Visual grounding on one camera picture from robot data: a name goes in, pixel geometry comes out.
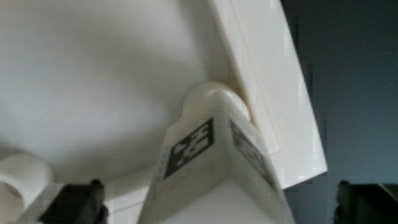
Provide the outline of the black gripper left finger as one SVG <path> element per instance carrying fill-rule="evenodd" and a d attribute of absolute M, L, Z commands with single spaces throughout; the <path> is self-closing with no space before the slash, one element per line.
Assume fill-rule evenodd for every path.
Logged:
<path fill-rule="evenodd" d="M 98 179 L 63 187 L 40 221 L 43 224 L 109 224 L 105 185 Z"/>

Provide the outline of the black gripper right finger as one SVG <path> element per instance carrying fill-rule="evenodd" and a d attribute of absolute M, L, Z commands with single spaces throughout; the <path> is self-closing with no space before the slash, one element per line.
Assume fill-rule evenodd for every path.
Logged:
<path fill-rule="evenodd" d="M 398 184 L 338 185 L 335 224 L 398 224 Z"/>

